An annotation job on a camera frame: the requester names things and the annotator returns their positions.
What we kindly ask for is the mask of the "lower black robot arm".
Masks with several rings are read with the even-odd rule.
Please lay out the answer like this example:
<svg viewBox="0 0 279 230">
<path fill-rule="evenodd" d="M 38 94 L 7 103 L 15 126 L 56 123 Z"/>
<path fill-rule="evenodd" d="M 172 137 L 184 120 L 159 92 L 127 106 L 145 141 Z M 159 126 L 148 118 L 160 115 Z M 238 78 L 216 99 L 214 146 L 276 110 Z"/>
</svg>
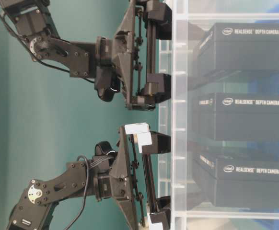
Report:
<svg viewBox="0 0 279 230">
<path fill-rule="evenodd" d="M 136 203 L 143 201 L 138 190 L 138 160 L 130 154 L 140 153 L 143 160 L 151 221 L 164 230 L 170 228 L 170 197 L 157 198 L 154 190 L 150 156 L 171 151 L 171 137 L 151 131 L 147 123 L 119 128 L 117 150 L 108 141 L 95 146 L 92 159 L 79 156 L 66 164 L 65 172 L 49 181 L 32 179 L 10 213 L 9 230 L 47 230 L 56 206 L 63 200 L 94 196 L 98 201 L 113 199 L 122 211 L 127 226 L 138 230 L 147 226 L 145 214 L 137 214 Z"/>
</svg>

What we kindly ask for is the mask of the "upper black gripper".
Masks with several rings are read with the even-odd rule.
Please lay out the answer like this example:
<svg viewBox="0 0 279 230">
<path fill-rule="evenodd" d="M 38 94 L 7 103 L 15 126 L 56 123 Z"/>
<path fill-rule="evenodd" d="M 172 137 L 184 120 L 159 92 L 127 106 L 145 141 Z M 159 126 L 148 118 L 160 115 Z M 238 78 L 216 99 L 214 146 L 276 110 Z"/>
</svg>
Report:
<svg viewBox="0 0 279 230">
<path fill-rule="evenodd" d="M 155 104 L 171 98 L 172 77 L 165 73 L 148 73 L 146 84 L 134 95 L 134 71 L 139 71 L 139 42 L 135 33 L 137 2 L 131 0 L 123 20 L 112 39 L 98 37 L 95 48 L 96 67 L 110 67 L 120 80 L 120 92 L 128 110 L 151 111 Z M 149 0 L 146 5 L 146 29 L 149 22 L 156 25 L 156 38 L 172 39 L 172 9 L 159 0 Z"/>
</svg>

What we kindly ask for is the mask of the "lower black gripper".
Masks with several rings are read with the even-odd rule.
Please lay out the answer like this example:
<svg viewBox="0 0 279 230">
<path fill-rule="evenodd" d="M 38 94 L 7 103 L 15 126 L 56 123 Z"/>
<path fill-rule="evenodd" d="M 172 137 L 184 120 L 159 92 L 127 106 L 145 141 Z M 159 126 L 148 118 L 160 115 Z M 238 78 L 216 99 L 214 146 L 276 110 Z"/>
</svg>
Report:
<svg viewBox="0 0 279 230">
<path fill-rule="evenodd" d="M 137 190 L 135 172 L 131 170 L 127 137 L 136 136 L 139 152 L 142 154 L 163 154 L 171 152 L 171 136 L 150 131 L 147 123 L 134 123 L 119 128 L 117 157 L 103 156 L 93 160 L 93 192 L 97 201 L 112 198 L 122 211 L 130 230 L 138 230 L 135 200 L 142 203 Z M 148 226 L 150 230 L 171 228 L 171 196 L 157 198 L 158 211 L 150 211 L 147 204 Z"/>
</svg>

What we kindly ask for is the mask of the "upper black robot arm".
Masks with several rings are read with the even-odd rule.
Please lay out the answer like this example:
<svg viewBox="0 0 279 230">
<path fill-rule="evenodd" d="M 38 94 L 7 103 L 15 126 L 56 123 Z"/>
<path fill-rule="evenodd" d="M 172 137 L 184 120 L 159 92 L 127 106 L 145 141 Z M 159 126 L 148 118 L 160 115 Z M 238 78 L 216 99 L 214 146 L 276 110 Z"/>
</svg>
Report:
<svg viewBox="0 0 279 230">
<path fill-rule="evenodd" d="M 129 110 L 151 111 L 171 98 L 171 76 L 156 73 L 156 40 L 171 40 L 172 10 L 158 0 L 131 0 L 113 38 L 94 43 L 60 38 L 47 0 L 1 0 L 0 20 L 10 19 L 9 33 L 42 65 L 62 64 L 72 78 L 94 84 L 110 102 L 121 92 Z"/>
</svg>

